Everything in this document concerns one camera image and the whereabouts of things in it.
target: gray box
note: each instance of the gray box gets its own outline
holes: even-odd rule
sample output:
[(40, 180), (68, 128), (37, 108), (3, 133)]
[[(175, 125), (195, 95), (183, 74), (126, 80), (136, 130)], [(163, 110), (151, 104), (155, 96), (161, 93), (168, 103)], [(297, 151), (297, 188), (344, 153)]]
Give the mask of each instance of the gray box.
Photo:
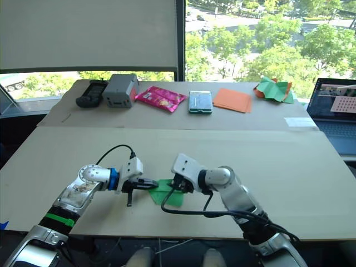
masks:
[(109, 107), (132, 107), (139, 92), (139, 81), (135, 74), (113, 74), (102, 97)]

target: green origami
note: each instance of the green origami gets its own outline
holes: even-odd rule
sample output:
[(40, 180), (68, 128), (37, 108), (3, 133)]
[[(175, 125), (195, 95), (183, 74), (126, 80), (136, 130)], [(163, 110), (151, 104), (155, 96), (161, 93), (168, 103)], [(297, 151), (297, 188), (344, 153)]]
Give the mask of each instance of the green origami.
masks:
[(278, 102), (285, 102), (293, 104), (293, 95), (291, 91), (285, 97), (285, 93), (288, 88), (288, 82), (274, 82), (270, 78), (263, 76), (262, 81), (257, 86), (257, 90), (265, 95), (265, 98), (274, 99)]
[[(150, 189), (149, 192), (155, 204), (161, 205), (166, 195), (172, 190), (168, 185), (172, 180), (159, 180), (158, 187)], [(171, 197), (168, 199), (167, 204), (180, 207), (183, 205), (183, 193), (175, 190)]]

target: snack bag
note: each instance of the snack bag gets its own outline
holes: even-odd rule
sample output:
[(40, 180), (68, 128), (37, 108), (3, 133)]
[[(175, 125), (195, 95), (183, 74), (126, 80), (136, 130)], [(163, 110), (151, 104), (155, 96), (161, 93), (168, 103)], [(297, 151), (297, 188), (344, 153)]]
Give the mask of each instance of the snack bag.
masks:
[(145, 92), (136, 96), (137, 100), (169, 112), (175, 111), (179, 103), (186, 98), (187, 96), (185, 95), (157, 86), (150, 86)]

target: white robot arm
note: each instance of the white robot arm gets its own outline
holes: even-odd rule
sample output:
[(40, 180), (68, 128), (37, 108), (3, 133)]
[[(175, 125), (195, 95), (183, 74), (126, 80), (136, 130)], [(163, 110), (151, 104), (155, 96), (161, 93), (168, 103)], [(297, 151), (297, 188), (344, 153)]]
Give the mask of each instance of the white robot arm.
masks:
[[(172, 187), (183, 192), (220, 193), (221, 199), (249, 241), (250, 247), (258, 254), (264, 266), (307, 266), (289, 239), (283, 234), (288, 233), (284, 228), (273, 224), (249, 190), (241, 184), (234, 171), (227, 166), (207, 170), (194, 159), (178, 154), (171, 169), (175, 173)], [(165, 212), (174, 214), (201, 214), (207, 217), (217, 217), (218, 212), (212, 211), (179, 211)]]
[(77, 178), (69, 184), (38, 225), (35, 225), (5, 262), (4, 267), (16, 266), (24, 261), (31, 266), (56, 266), (60, 259), (58, 249), (64, 246), (76, 221), (83, 215), (95, 192), (114, 190), (128, 193), (127, 206), (131, 206), (133, 189), (150, 189), (158, 184), (140, 176), (142, 162), (131, 158), (117, 172), (99, 165), (83, 166)]

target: white window blind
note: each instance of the white window blind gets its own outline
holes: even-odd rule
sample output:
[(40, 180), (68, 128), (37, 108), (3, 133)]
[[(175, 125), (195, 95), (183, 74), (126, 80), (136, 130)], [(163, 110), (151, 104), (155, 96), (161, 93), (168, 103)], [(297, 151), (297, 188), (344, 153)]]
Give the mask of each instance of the white window blind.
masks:
[(177, 68), (175, 0), (1, 0), (0, 70)]

